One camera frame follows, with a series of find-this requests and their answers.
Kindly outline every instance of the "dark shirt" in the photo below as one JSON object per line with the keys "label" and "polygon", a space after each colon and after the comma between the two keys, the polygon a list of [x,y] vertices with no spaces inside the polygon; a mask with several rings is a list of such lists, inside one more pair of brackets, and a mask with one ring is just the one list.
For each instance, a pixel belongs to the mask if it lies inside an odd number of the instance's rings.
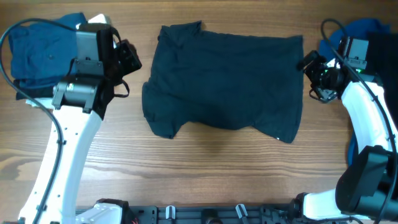
{"label": "dark shirt", "polygon": [[398,34],[369,33],[368,37],[366,70],[380,76],[384,100],[394,125],[398,127]]}
{"label": "dark shirt", "polygon": [[303,39],[217,34],[201,22],[163,26],[142,108],[154,134],[173,138],[188,121],[253,126],[292,142],[300,125]]}

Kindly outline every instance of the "blue garment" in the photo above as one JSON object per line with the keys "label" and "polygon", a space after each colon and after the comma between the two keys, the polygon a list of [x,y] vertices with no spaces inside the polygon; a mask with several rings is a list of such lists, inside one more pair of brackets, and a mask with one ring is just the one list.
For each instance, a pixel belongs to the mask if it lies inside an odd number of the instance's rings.
{"label": "blue garment", "polygon": [[[56,21],[75,28],[86,18],[83,13],[74,13]],[[54,86],[67,74],[70,60],[77,56],[75,32],[44,22],[11,30],[9,45],[11,75],[20,81],[21,88]]]}
{"label": "blue garment", "polygon": [[[345,26],[345,29],[349,36],[364,40],[368,39],[369,32],[390,33],[390,25],[383,25],[378,19],[359,19]],[[341,38],[343,38],[343,31],[338,30],[329,37],[329,40],[337,49]],[[319,54],[325,56],[327,61],[335,57],[324,40],[321,40],[319,44]]]}

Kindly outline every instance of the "wooden table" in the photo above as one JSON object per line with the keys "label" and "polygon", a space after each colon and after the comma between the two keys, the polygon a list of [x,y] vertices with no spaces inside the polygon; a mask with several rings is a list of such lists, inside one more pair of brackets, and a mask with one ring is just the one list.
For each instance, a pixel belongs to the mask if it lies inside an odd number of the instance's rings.
{"label": "wooden table", "polygon": [[[105,13],[122,38],[137,48],[143,67],[126,77],[130,97],[110,103],[88,153],[77,201],[83,207],[99,198],[124,199],[131,205],[284,203],[301,192],[334,188],[346,170],[349,116],[338,100],[323,105],[310,99],[307,78],[301,126],[292,144],[253,128],[228,131],[194,123],[184,125],[173,140],[155,136],[142,114],[141,88],[150,75],[161,25],[202,20],[214,32],[302,34],[305,53],[317,49],[320,23],[327,17],[344,23],[376,17],[398,28],[397,1],[0,2],[1,33],[28,17]],[[330,25],[327,31],[335,29]],[[8,44],[2,52],[9,72]],[[3,79],[0,93],[0,220],[15,220],[35,182],[51,122],[40,110],[15,101]]]}

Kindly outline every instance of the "wire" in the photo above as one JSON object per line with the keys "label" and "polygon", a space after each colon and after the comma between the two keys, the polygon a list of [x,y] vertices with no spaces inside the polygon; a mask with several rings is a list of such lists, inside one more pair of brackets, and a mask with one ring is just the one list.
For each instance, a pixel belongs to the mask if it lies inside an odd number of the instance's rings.
{"label": "wire", "polygon": [[347,217],[347,218],[326,218],[322,220],[317,220],[314,222],[309,222],[308,224],[321,224],[321,223],[328,223],[328,222],[345,222],[345,221],[356,221],[358,224],[363,224],[363,222],[355,217]]}
{"label": "wire", "polygon": [[321,102],[321,103],[329,103],[329,102],[331,102],[332,100],[336,99],[336,97],[337,97],[337,95],[335,95],[335,96],[331,97],[330,99],[323,100],[323,99],[321,99],[321,98],[319,98],[319,97],[317,97],[317,96],[312,95],[313,92],[314,92],[314,89],[311,89],[310,92],[309,92],[308,94],[310,95],[311,98],[313,98],[314,100],[318,100],[318,101]]}
{"label": "wire", "polygon": [[2,45],[4,43],[5,38],[9,35],[11,30],[13,30],[17,26],[20,26],[21,24],[26,23],[26,22],[46,22],[46,23],[49,23],[49,24],[52,24],[52,25],[55,25],[55,26],[62,27],[64,29],[68,29],[70,31],[76,31],[76,29],[73,29],[71,27],[65,26],[65,25],[60,24],[60,23],[55,22],[55,21],[50,21],[50,20],[46,20],[46,19],[31,18],[31,19],[24,19],[22,21],[19,21],[19,22],[15,23],[14,25],[8,27],[7,30],[3,33],[3,35],[1,36],[1,39],[0,39],[0,71],[1,71],[4,79],[6,80],[8,85],[10,85],[11,87],[13,87],[13,89],[15,89],[15,91],[17,91],[22,96],[26,97],[28,100],[32,101],[37,106],[39,106],[39,108],[52,120],[52,122],[55,125],[55,129],[57,130],[57,134],[58,134],[57,155],[55,157],[54,166],[53,166],[53,169],[51,171],[49,182],[47,183],[47,186],[46,186],[45,191],[43,193],[43,197],[42,197],[42,200],[40,202],[40,205],[37,207],[37,213],[36,213],[36,216],[35,216],[34,221],[33,221],[33,223],[36,224],[40,220],[40,216],[41,216],[42,212],[44,211],[45,203],[46,203],[46,201],[47,201],[47,199],[49,197],[50,190],[51,190],[51,188],[53,186],[53,182],[54,182],[55,176],[57,174],[59,163],[60,163],[60,160],[61,160],[62,148],[63,148],[64,140],[63,140],[63,133],[62,133],[61,125],[58,122],[58,120],[56,119],[56,117],[45,106],[43,106],[43,104],[41,104],[37,100],[35,100],[32,97],[30,97],[28,94],[24,93],[20,88],[16,87],[12,83],[12,81],[10,80],[8,75],[6,74],[6,71],[4,70],[4,66],[2,64],[2,60],[1,60],[2,53],[1,53],[1,50],[2,50]]}
{"label": "wire", "polygon": [[374,102],[376,102],[377,107],[379,108],[382,117],[384,119],[384,122],[386,124],[386,128],[387,128],[387,132],[388,132],[388,136],[389,136],[389,140],[391,142],[391,148],[392,148],[392,159],[393,159],[393,164],[392,164],[392,184],[390,186],[390,189],[386,195],[386,198],[384,199],[384,202],[381,206],[380,212],[378,217],[375,219],[374,224],[378,224],[381,219],[384,216],[384,213],[386,212],[386,207],[388,202],[390,201],[391,197],[392,197],[392,193],[395,189],[396,186],[396,182],[397,182],[397,162],[398,162],[398,154],[397,154],[397,148],[396,148],[396,144],[395,144],[395,135],[392,133],[392,129],[391,129],[391,125],[390,122],[388,120],[387,114],[384,111],[384,108],[382,107],[378,97],[372,92],[372,90],[369,88],[369,86],[365,83],[365,81],[358,75],[358,73],[349,65],[347,64],[344,59],[341,57],[341,55],[336,51],[336,49],[331,45],[329,39],[326,37],[325,35],[325,31],[324,31],[324,26],[327,22],[334,22],[335,24],[337,24],[340,29],[343,31],[343,33],[345,35],[347,35],[347,32],[345,31],[344,26],[337,20],[335,19],[325,19],[322,24],[321,24],[321,34],[323,37],[323,40],[325,40],[325,42],[329,45],[331,51],[334,53],[334,55],[336,56],[336,58],[338,58],[338,60],[343,63],[343,65],[346,66],[346,68],[348,69],[348,71],[354,76],[354,80],[357,79],[359,80],[359,82],[361,82],[361,84],[365,87],[365,89],[369,92],[369,94],[371,95],[372,99]]}
{"label": "wire", "polygon": [[122,84],[124,85],[124,87],[126,88],[127,94],[114,94],[114,97],[119,97],[119,98],[126,98],[130,95],[130,88],[129,85],[126,83],[126,81],[121,80]]}
{"label": "wire", "polygon": [[68,73],[67,73],[66,76],[69,76],[69,75],[70,75],[70,72],[72,71],[73,64],[75,63],[75,60],[76,60],[75,58],[73,58],[73,59],[70,60],[69,70],[68,70]]}

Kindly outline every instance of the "blue clothing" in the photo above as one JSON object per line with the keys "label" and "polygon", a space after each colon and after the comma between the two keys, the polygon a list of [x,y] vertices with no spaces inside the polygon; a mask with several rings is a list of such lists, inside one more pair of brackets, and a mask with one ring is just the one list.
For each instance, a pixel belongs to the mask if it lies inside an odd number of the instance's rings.
{"label": "blue clothing", "polygon": [[[56,21],[75,28],[86,18],[83,13],[74,13]],[[76,33],[44,22],[11,30],[9,45],[11,75],[19,80],[21,88],[54,86],[67,74],[70,60],[77,56]]]}

